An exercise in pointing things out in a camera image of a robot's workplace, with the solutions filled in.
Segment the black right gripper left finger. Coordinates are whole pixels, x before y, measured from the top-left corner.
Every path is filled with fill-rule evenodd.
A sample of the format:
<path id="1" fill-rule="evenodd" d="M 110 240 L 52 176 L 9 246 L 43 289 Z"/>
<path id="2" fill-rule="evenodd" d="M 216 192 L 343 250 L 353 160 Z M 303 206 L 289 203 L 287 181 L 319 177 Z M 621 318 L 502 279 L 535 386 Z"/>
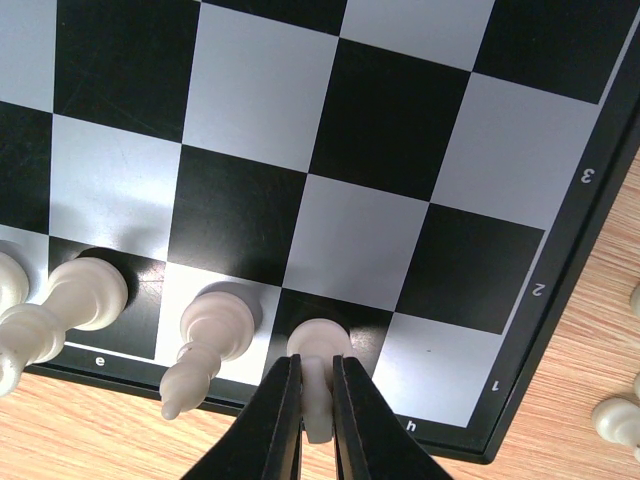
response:
<path id="1" fill-rule="evenodd" d="M 226 434 L 186 479 L 298 479 L 301 476 L 301 359 L 279 358 Z"/>

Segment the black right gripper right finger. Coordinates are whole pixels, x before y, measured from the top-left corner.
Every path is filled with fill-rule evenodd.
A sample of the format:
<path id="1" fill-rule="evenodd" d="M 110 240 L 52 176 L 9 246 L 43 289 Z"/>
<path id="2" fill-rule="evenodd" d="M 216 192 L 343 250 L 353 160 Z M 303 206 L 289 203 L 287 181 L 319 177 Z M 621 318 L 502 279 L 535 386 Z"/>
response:
<path id="1" fill-rule="evenodd" d="M 411 437 L 355 357 L 333 357 L 339 479 L 449 479 Z"/>

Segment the white knight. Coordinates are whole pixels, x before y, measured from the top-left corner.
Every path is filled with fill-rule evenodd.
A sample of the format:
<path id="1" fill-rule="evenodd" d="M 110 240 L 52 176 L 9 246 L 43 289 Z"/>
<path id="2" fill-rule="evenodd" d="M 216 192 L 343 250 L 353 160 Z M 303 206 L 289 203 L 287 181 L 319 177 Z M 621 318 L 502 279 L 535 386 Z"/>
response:
<path id="1" fill-rule="evenodd" d="M 291 333 L 287 354 L 301 359 L 301 412 L 308 442 L 327 443 L 333 438 L 333 357 L 353 355 L 350 336 L 332 320 L 310 319 Z"/>

